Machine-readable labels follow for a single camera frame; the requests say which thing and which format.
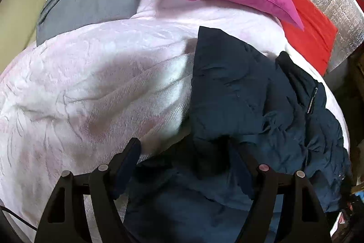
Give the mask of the navy blue puffer jacket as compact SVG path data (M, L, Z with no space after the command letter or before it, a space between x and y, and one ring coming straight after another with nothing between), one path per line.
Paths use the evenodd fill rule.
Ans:
M270 60L215 28L200 27L190 102L191 134L141 162L128 186L127 230L140 242L328 242L317 228L339 209L350 161L341 125L326 107L324 85L282 52ZM253 157L289 175L297 192L303 171L322 212L303 204L299 217L253 223Z

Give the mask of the pale pink fleece blanket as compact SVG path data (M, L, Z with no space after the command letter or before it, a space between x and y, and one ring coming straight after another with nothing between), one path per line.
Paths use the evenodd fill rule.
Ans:
M1 75L1 199L39 225L62 173L90 173L141 143L137 166L191 134L192 73L200 27L222 30L270 60L287 53L324 85L280 22L228 1L141 0L129 19L87 25L27 48Z

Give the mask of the red pillow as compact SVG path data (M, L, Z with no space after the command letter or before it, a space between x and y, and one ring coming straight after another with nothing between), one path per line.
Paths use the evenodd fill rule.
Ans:
M301 18L304 30L282 21L286 39L323 76L328 69L338 29L311 0L292 0L292 2Z

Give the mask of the cream leather sofa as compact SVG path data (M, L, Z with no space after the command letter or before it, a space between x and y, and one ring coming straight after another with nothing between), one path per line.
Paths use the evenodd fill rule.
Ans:
M47 0L2 0L0 69L36 40L36 24Z

